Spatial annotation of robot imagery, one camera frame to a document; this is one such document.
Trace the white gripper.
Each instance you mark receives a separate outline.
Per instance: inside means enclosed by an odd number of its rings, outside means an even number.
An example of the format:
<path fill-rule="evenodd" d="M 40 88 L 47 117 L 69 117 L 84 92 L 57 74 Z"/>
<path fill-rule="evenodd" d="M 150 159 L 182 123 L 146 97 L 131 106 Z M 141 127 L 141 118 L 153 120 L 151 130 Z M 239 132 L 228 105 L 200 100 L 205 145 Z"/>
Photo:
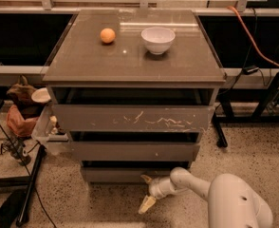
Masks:
<path fill-rule="evenodd" d="M 169 179 L 155 178 L 152 179 L 147 175 L 140 176 L 147 184 L 151 196 L 145 196 L 139 207 L 139 214 L 146 213 L 157 200 L 163 199 L 168 195 Z"/>

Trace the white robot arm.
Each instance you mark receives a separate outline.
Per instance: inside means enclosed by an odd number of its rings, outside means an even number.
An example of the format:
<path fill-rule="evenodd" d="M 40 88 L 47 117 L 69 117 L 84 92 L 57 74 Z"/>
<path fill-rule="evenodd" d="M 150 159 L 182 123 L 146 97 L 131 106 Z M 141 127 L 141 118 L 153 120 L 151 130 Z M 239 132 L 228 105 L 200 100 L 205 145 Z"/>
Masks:
<path fill-rule="evenodd" d="M 167 177 L 141 177 L 148 184 L 149 194 L 139 207 L 140 214 L 147 212 L 157 200 L 193 191 L 208 202 L 209 228 L 272 228 L 270 206 L 236 175 L 221 174 L 207 182 L 177 167 Z"/>

